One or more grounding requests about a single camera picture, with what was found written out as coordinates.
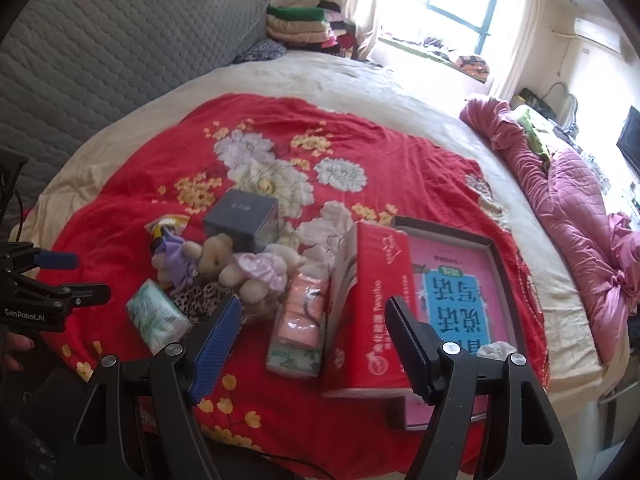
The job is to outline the operator left hand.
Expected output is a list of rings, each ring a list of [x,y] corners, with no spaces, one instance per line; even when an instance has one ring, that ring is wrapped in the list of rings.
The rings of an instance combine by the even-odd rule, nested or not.
[[[34,347],[35,341],[33,341],[32,338],[21,334],[7,333],[1,363],[5,365],[8,370],[12,370],[12,372],[21,372],[24,370],[24,367],[14,358],[14,353],[27,352]]]

